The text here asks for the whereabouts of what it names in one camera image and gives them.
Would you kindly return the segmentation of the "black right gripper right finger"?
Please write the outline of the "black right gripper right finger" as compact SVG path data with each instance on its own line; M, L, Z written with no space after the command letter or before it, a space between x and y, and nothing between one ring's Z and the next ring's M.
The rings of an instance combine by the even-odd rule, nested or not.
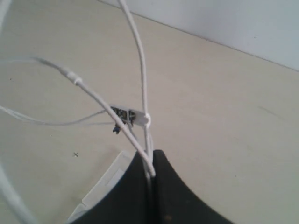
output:
M231 224L212 209L179 177L164 151L155 150L153 165L156 176L152 180L155 224Z

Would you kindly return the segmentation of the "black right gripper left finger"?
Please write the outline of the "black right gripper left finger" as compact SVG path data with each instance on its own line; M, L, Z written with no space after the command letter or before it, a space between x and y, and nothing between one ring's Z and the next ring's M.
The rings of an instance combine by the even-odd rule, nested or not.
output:
M113 189L71 224L150 224L152 211L143 162L138 153Z

